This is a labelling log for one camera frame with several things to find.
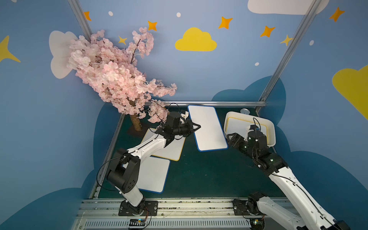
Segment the blue-framed whiteboard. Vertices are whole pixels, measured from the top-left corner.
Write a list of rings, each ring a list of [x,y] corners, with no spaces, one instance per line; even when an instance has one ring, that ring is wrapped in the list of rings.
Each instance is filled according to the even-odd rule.
[[[162,193],[165,187],[170,160],[149,157],[140,165],[137,187],[140,190]]]
[[[194,132],[199,151],[225,150],[228,148],[216,109],[211,106],[189,105],[188,111],[194,123],[201,126]]]

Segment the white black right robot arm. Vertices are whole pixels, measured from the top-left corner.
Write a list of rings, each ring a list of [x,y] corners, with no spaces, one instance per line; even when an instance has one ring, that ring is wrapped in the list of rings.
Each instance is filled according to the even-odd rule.
[[[247,212],[266,215],[287,230],[348,230],[343,220],[336,220],[302,186],[285,160],[271,152],[266,136],[255,128],[247,137],[238,133],[226,136],[230,146],[248,156],[284,193],[298,212],[297,215],[276,204],[270,197],[257,192],[248,196]]]

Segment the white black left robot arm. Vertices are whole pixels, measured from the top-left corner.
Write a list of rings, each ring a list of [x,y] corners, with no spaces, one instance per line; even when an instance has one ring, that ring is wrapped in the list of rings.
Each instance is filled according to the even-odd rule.
[[[188,137],[201,128],[189,113],[169,112],[166,121],[154,131],[153,137],[128,150],[119,149],[110,160],[105,179],[117,189],[131,208],[143,208],[145,198],[137,187],[140,165],[155,152],[166,148],[176,136]]]

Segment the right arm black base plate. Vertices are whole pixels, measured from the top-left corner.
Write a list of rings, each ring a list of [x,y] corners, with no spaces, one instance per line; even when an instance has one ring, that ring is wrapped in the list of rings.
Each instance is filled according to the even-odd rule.
[[[236,216],[263,215],[257,205],[257,201],[234,199],[232,201],[233,211]]]

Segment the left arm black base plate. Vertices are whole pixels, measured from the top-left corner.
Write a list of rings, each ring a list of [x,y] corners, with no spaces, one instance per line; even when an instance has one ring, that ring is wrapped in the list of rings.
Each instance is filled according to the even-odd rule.
[[[127,201],[120,204],[118,216],[157,216],[158,201],[142,200],[137,207]]]

